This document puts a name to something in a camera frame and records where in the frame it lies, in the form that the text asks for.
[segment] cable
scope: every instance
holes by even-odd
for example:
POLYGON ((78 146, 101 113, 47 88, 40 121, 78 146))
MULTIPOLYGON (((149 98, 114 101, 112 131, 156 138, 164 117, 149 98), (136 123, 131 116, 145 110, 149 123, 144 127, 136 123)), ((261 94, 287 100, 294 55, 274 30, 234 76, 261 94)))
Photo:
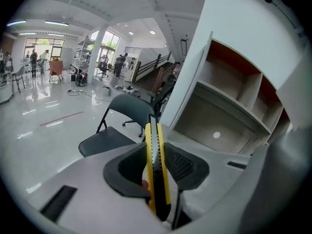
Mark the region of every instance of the cable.
POLYGON ((84 93, 85 95, 92 97, 93 99, 97 99, 97 100, 105 101, 105 102, 110 102, 109 100, 104 100, 104 99, 99 99, 99 98, 93 97, 93 96, 87 94, 85 91, 82 91, 82 90, 81 90, 81 92, 77 92, 74 88, 72 88, 72 89, 67 91, 67 94, 69 96, 79 96, 81 93, 84 93))
POLYGON ((92 98, 94 98, 94 99, 100 100, 100 101, 110 102, 109 100, 98 99, 98 98, 96 98, 96 97, 93 97, 93 96, 87 94, 85 91, 82 91, 82 93, 84 93, 85 95, 87 95, 87 96, 89 96, 89 97, 92 97, 92 98))

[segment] orange chair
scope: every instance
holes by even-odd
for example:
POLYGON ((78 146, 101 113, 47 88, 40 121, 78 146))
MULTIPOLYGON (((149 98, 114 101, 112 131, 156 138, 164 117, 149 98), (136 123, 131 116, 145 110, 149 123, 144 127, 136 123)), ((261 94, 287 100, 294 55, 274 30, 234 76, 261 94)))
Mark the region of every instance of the orange chair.
POLYGON ((52 76, 58 76, 59 81, 60 81, 60 77, 59 76, 62 76, 63 62, 62 61, 50 61, 49 64, 50 64, 50 79, 49 79, 49 82, 50 82, 52 76))

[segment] staircase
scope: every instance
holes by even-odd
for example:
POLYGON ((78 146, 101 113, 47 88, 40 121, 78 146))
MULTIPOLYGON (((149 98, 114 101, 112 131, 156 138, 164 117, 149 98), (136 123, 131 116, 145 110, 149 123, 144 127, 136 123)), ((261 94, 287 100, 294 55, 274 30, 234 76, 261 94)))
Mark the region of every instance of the staircase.
POLYGON ((161 65, 160 67, 156 68, 155 70, 153 70, 152 72, 148 73, 146 76, 142 77, 140 80, 135 82, 135 85, 144 88, 148 91, 151 91, 156 81, 159 69, 163 67, 164 70, 167 70, 172 65, 173 65, 172 62, 166 62, 165 64, 161 65))

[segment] stair railing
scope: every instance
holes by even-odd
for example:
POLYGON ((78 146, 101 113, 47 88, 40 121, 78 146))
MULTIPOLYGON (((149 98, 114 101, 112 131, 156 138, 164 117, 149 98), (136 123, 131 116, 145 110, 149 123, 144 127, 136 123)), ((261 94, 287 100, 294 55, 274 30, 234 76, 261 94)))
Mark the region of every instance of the stair railing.
POLYGON ((157 59, 152 60, 149 63, 144 64, 143 66, 141 66, 141 62, 138 61, 137 65, 136 65, 136 69, 135 69, 134 74, 132 76, 131 82, 135 83, 137 81, 137 76, 141 75, 142 73, 144 73, 146 71, 151 72, 151 71, 155 70, 159 63, 166 61, 170 57, 170 54, 171 53, 169 53, 168 55, 166 55, 164 57, 161 57, 161 54, 159 54, 157 59))
POLYGON ((164 79, 166 78, 167 75, 169 75, 170 73, 172 73, 172 71, 174 70, 175 68, 175 64, 173 64, 172 66, 170 66, 170 68, 168 68, 167 70, 164 70, 163 67, 161 67, 159 69, 159 72, 158 72, 158 75, 157 75, 157 78, 156 78, 156 81, 154 83, 154 86, 153 86, 153 89, 152 89, 152 93, 155 94, 158 89, 160 88, 161 86, 161 83, 164 81, 164 79))

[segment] railing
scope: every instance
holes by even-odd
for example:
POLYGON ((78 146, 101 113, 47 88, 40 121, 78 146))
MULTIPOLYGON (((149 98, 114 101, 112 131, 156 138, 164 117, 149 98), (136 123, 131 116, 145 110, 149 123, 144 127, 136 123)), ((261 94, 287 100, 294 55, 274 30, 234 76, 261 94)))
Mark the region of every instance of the railing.
POLYGON ((149 63, 144 64, 143 66, 141 66, 141 62, 138 61, 137 65, 136 65, 135 72, 134 72, 134 74, 132 76, 131 82, 132 83, 136 82, 138 75, 141 75, 144 72, 146 72, 148 70, 151 70, 151 69, 155 70, 160 62, 163 62, 165 60, 169 60, 170 55, 171 55, 171 52, 168 55, 164 56, 164 57, 161 57, 161 54, 159 54, 156 60, 152 60, 149 63))
POLYGON ((175 68, 175 65, 173 64, 173 65, 172 65, 170 68, 168 68, 167 70, 164 70, 163 67, 161 67, 161 68, 159 69, 159 72, 158 72, 156 81, 155 81, 154 86, 153 86, 153 89, 152 89, 152 91, 151 91, 153 94, 155 94, 155 93, 158 91, 158 89, 159 89, 160 86, 161 86, 162 81, 165 79, 165 77, 166 77, 167 75, 169 75, 169 74, 174 70, 174 68, 175 68))
POLYGON ((126 47, 125 53, 129 54, 140 54, 141 48, 134 48, 134 47, 126 47))

